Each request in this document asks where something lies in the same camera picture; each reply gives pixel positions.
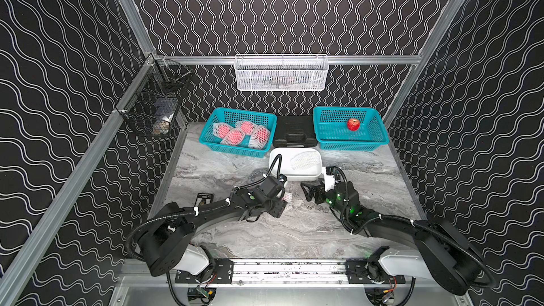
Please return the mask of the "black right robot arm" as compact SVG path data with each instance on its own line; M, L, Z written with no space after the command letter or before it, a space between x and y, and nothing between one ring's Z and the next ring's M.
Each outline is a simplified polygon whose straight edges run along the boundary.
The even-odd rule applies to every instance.
M374 211L361 204L351 181L340 181L328 191L324 181L300 186L307 201L326 204L348 233L387 239L416 249L428 277L449 293L461 296L471 287L497 286L483 255L445 219L413 220Z

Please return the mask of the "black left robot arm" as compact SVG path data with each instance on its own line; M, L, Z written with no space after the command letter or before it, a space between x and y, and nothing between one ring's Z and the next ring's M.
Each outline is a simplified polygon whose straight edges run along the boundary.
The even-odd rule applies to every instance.
M287 206L283 199L287 176L268 176L233 189L229 197L201 207L164 206L153 218L134 228L125 241L131 257L146 263L152 276L161 276L181 262L191 240L228 222L259 220L263 214L280 218Z

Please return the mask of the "white plastic tub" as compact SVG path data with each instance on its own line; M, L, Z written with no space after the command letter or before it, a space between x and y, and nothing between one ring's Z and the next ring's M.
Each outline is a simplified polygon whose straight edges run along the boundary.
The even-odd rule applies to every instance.
M291 158L296 154L299 154L301 152L306 152L306 151L318 152L317 150L313 148L304 148L304 147L275 148L270 153L269 164L272 165L273 160L280 154L282 156L280 174L283 174L284 176L286 176L289 181L300 181L300 182L316 181L322 174L322 167L320 168L319 171L294 171L291 168L291 165L290 165Z

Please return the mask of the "teal basket right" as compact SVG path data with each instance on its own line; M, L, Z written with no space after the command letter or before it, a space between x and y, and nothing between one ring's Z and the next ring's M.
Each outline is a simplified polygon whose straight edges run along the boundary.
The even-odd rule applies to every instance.
M357 118L357 131L347 128L347 121ZM381 115L372 108L320 106L313 109L313 124L322 150L374 151L389 143Z

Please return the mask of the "teal basket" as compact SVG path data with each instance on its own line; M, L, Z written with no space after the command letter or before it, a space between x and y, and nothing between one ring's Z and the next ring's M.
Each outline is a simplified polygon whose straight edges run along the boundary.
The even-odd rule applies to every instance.
M357 131L347 128L347 121L357 118ZM313 124L322 150L374 151L389 143L381 115L372 108L320 106L313 109Z
M217 108L199 141L212 151L262 158L271 147L277 122L270 113Z

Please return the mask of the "black plastic tool case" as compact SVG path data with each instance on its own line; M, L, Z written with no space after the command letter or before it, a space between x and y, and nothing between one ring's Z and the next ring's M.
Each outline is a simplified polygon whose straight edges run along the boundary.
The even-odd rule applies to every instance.
M306 116L278 116L273 136L274 147L316 147L318 144L313 118Z

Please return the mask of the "teal basket left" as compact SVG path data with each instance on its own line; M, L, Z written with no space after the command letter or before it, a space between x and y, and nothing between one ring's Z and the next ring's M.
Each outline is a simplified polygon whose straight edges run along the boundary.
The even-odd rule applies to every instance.
M277 122L270 113L217 108L199 141L212 151L262 158L271 147Z

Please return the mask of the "netted apple far left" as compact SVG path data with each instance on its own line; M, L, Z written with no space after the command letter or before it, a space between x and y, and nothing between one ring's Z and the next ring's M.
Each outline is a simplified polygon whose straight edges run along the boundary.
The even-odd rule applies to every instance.
M214 123L212 127L212 134L215 137L218 137L219 139L223 140L232 129L233 127L227 123L223 123L223 122Z

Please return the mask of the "metal base rail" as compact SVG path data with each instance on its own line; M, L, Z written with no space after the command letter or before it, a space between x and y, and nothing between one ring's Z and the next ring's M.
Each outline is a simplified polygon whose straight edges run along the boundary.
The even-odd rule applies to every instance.
M399 276L381 284L368 280L363 264L343 259L220 259L209 283L172 272L177 297L185 305L471 305L436 282Z

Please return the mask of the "clear wall basket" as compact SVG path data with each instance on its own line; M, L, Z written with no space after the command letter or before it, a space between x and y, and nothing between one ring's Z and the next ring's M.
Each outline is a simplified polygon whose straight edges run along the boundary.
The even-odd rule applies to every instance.
M321 92L330 69L327 55L236 55L241 92Z

